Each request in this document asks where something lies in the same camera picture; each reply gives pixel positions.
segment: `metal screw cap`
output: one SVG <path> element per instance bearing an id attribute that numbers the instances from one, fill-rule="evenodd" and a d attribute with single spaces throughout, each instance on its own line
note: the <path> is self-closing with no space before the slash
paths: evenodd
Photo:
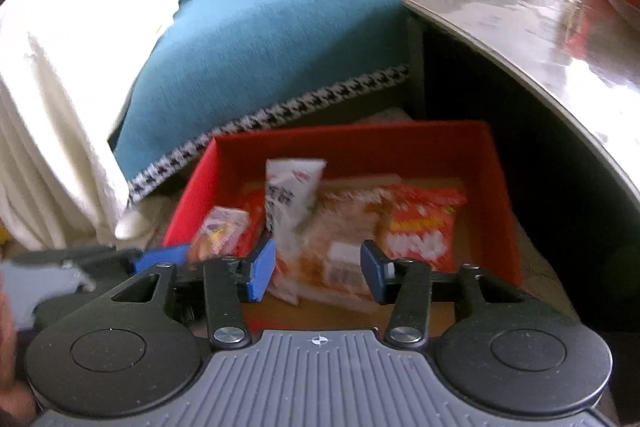
<path id="1" fill-rule="evenodd" d="M 396 342 L 413 344 L 422 338 L 422 334 L 411 326 L 398 326 L 389 331 L 389 336 Z"/>
<path id="2" fill-rule="evenodd" d="M 213 333 L 213 338 L 225 344 L 235 344 L 244 339 L 244 331 L 233 326 L 218 328 Z"/>
<path id="3" fill-rule="evenodd" d="M 415 259 L 412 259 L 411 257 L 399 257 L 398 259 L 396 259 L 396 261 L 398 261 L 398 263 L 400 263 L 400 264 L 412 264 L 412 263 L 415 263 Z"/>

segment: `white towel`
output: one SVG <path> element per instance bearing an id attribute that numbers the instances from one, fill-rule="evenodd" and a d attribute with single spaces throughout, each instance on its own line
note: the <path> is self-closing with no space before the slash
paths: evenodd
<path id="1" fill-rule="evenodd" d="M 178 0 L 0 6 L 0 218 L 25 247 L 116 243 L 148 229 L 158 209 L 127 208 L 108 138 L 177 9 Z"/>

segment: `white snack package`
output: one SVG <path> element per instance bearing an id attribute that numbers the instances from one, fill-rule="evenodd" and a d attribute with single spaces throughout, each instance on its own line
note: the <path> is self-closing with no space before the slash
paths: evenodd
<path id="1" fill-rule="evenodd" d="M 265 222 L 277 254 L 270 293 L 290 304 L 298 303 L 296 284 L 287 277 L 301 252 L 295 229 L 311 213 L 325 165 L 318 159 L 267 160 Z"/>
<path id="2" fill-rule="evenodd" d="M 267 160 L 264 210 L 266 227 L 281 257 L 300 254 L 294 229 L 304 221 L 316 201 L 325 160 Z"/>

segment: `small candy packet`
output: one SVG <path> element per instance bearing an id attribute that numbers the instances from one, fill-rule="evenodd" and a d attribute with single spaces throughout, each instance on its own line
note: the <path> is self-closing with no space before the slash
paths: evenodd
<path id="1" fill-rule="evenodd" d="M 249 224 L 249 213 L 238 208 L 215 206 L 203 221 L 187 253 L 188 263 L 232 255 Z"/>

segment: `black round disc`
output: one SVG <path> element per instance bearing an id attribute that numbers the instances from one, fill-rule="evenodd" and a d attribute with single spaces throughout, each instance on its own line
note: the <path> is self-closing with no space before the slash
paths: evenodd
<path id="1" fill-rule="evenodd" d="M 562 415 L 594 403 L 609 380 L 609 347 L 546 307 L 491 305 L 440 338 L 436 362 L 463 396 L 517 416 Z"/>
<path id="2" fill-rule="evenodd" d="M 96 373 L 122 371 L 145 356 L 146 342 L 126 330 L 98 330 L 83 335 L 71 347 L 71 358 Z"/>
<path id="3" fill-rule="evenodd" d="M 26 357 L 44 405 L 98 418 L 137 414 L 168 400 L 200 363 L 194 336 L 170 319 L 150 321 L 146 331 L 119 325 L 74 334 L 54 325 L 34 339 Z"/>

